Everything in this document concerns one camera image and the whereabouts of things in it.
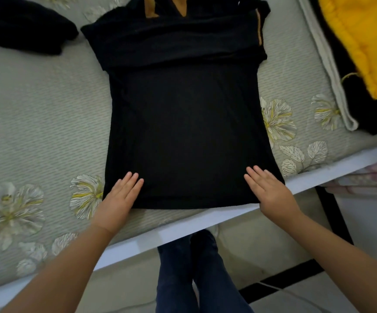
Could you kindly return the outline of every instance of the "person's right arm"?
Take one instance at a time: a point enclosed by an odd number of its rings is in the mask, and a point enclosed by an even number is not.
[[[377,312],[377,260],[304,215],[290,190],[269,171],[248,167],[244,178],[262,213],[315,258],[356,309]]]

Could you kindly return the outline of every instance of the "black tile border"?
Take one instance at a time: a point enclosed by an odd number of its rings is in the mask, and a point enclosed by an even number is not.
[[[335,196],[331,193],[326,192],[325,188],[323,188],[322,186],[316,186],[315,188],[332,232],[334,232],[347,242],[353,244],[351,235],[349,234],[348,228],[342,217],[338,203],[335,200]],[[280,289],[284,289],[290,285],[317,275],[323,271],[323,268],[316,262],[316,260],[311,259],[274,276],[268,277],[262,280],[262,282],[268,285],[273,285]],[[243,296],[248,304],[275,292],[277,292],[276,289],[272,289],[259,283],[251,284],[239,290],[239,293]]]

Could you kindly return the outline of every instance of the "leg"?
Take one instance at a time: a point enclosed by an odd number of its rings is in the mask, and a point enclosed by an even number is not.
[[[190,236],[158,247],[161,266],[156,313],[198,313],[194,293]]]
[[[201,313],[254,313],[232,282],[209,231],[191,237],[191,257]]]

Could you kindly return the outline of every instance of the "forearm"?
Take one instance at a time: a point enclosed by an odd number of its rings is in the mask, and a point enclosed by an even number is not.
[[[361,313],[377,312],[377,260],[305,215],[281,227],[311,253]]]
[[[70,243],[6,307],[9,312],[75,312],[112,234],[90,226]]]

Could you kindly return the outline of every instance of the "floral mattress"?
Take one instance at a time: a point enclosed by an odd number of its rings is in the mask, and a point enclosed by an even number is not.
[[[128,0],[34,1],[81,27]],[[258,86],[283,175],[377,146],[377,136],[344,127],[298,1],[267,1]],[[83,36],[55,57],[0,48],[0,285],[45,266],[88,225],[110,116],[107,74]],[[133,210],[112,243],[199,212]]]

